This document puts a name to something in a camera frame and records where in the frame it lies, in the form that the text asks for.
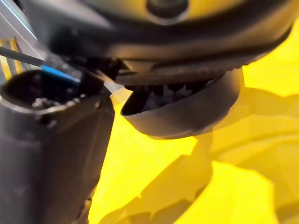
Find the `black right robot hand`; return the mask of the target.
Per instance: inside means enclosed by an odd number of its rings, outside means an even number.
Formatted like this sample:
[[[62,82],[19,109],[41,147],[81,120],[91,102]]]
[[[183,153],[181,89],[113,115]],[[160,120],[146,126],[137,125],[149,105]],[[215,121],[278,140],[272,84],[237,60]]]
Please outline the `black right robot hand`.
[[[215,79],[274,50],[296,0],[27,0],[38,41],[122,85]]]

